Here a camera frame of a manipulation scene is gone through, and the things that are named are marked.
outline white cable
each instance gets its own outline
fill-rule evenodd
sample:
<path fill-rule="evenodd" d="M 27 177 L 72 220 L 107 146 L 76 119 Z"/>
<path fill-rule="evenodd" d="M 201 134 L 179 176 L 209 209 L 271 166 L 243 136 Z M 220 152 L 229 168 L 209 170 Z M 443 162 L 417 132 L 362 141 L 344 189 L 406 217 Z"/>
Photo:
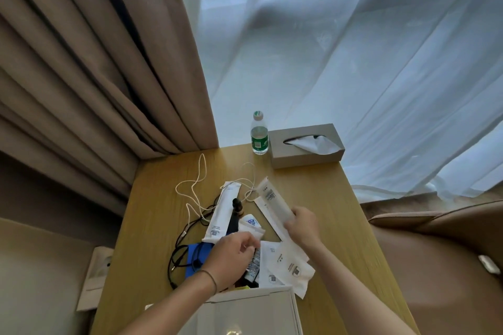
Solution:
<path fill-rule="evenodd" d="M 201 176 L 201 158 L 204 160 L 204 177 L 200 179 L 200 176 Z M 239 178 L 239 179 L 236 179 L 236 180 L 232 180 L 230 181 L 227 185 L 223 185 L 220 187 L 221 191 L 220 191 L 220 195 L 218 196 L 218 200 L 217 200 L 217 203 L 215 205 L 218 206 L 218 203 L 220 202 L 220 197 L 222 196 L 222 193 L 223 191 L 232 183 L 234 182 L 239 182 L 241 183 L 242 185 L 248 187 L 248 191 L 245 192 L 244 194 L 244 199 L 248 202 L 252 202 L 253 200 L 250 200 L 248 199 L 248 197 L 252 194 L 252 192 L 255 191 L 255 165 L 253 163 L 250 163 L 250 162 L 246 162 L 246 163 L 243 163 L 241 167 L 245 166 L 245 165 L 251 165 L 253 167 L 253 181 L 251 181 L 250 179 L 246 179 L 246 178 Z M 174 188 L 175 192 L 177 192 L 180 196 L 185 196 L 185 197 L 188 197 L 189 199 L 191 199 L 194 204 L 198 207 L 199 209 L 199 213 L 196 211 L 196 209 L 194 209 L 194 207 L 190 204 L 190 203 L 186 203 L 185 204 L 185 207 L 187 208 L 187 216 L 188 216 L 188 220 L 187 220 L 187 225 L 186 227 L 184 228 L 184 232 L 188 229 L 189 225 L 190 225 L 190 210 L 192 209 L 192 211 L 194 211 L 194 213 L 200 217 L 201 219 L 203 219 L 204 221 L 206 222 L 209 222 L 205 217 L 204 217 L 204 214 L 203 214 L 203 211 L 208 211 L 208 210 L 211 210 L 212 208 L 205 208 L 203 207 L 200 202 L 199 202 L 199 198 L 197 197 L 196 195 L 196 192 L 194 192 L 194 186 L 198 183 L 198 182 L 201 182 L 203 181 L 204 179 L 206 179 L 206 175 L 207 175 L 207 167 L 206 167 L 206 157 L 204 156 L 204 154 L 201 154 L 199 155 L 199 160 L 198 160 L 198 166 L 197 166 L 197 179 L 196 180 L 183 180 L 182 182 L 179 182 L 176 187 Z M 241 180 L 246 180 L 248 182 L 251 183 L 251 186 L 241 182 Z M 180 186 L 180 184 L 183 184 L 183 183 L 187 183 L 187 182 L 193 182 L 192 185 L 191 185 L 191 191 L 192 191 L 192 194 L 194 197 L 192 196 L 189 196 L 189 195 L 186 195 L 185 193 L 182 193 L 182 192 L 179 192 L 178 190 L 178 186 Z"/>

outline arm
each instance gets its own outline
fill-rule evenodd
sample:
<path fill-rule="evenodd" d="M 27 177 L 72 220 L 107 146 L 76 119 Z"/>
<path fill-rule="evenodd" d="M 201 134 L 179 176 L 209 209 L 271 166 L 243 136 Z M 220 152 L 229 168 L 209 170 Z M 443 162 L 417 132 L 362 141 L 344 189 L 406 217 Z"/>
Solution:
<path fill-rule="evenodd" d="M 348 333 L 414 335 L 410 327 L 323 245 L 314 213 L 303 207 L 294 207 L 292 211 L 296 217 L 285 223 L 285 227 L 314 263 Z"/>
<path fill-rule="evenodd" d="M 202 270 L 142 313 L 120 335 L 176 335 L 197 309 L 245 272 L 260 241 L 249 232 L 225 236 L 211 249 Z"/>

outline brown leather chair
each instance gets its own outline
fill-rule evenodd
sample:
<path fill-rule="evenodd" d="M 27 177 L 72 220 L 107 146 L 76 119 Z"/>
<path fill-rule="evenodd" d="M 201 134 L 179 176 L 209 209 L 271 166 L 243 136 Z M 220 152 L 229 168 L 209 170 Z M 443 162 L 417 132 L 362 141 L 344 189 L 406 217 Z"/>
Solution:
<path fill-rule="evenodd" d="M 503 200 L 369 220 L 422 335 L 503 334 Z"/>

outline green bottle label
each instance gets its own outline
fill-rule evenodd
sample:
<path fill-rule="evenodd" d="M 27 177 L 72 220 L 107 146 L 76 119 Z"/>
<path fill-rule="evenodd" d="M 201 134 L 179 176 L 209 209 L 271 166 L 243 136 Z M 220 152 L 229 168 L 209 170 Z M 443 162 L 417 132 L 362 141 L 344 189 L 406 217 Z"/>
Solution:
<path fill-rule="evenodd" d="M 266 135 L 265 137 L 260 139 L 251 137 L 251 146 L 254 148 L 254 150 L 264 151 L 268 145 L 269 145 L 269 135 Z"/>

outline desk surface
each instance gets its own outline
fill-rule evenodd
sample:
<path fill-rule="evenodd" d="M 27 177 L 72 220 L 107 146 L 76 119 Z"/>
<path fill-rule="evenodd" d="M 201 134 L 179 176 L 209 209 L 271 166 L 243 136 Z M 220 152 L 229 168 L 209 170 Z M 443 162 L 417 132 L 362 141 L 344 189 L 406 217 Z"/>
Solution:
<path fill-rule="evenodd" d="M 145 305 L 170 293 L 168 258 L 177 236 L 187 223 L 187 198 L 174 187 L 182 180 L 196 179 L 200 153 L 206 157 L 208 175 L 195 187 L 203 206 L 208 206 L 227 180 L 252 179 L 252 162 L 258 183 L 265 177 L 280 191 L 288 205 L 303 205 L 316 213 L 326 246 L 384 303 L 417 333 L 417 327 L 401 291 L 370 229 L 339 163 L 274 170 L 269 155 L 255 155 L 250 145 L 217 148 L 173 155 L 141 164 L 129 198 L 112 264 L 98 306 L 92 335 L 115 334 Z M 182 186 L 190 191 L 190 183 Z M 247 189 L 241 187 L 242 197 Z M 265 240 L 278 241 L 254 203 L 243 205 L 266 229 Z M 205 228 L 196 225 L 184 243 L 201 240 Z M 181 283 L 184 270 L 173 280 Z M 344 334 L 343 322 L 321 278 L 315 274 L 304 300 L 297 298 L 303 331 L 310 334 Z"/>

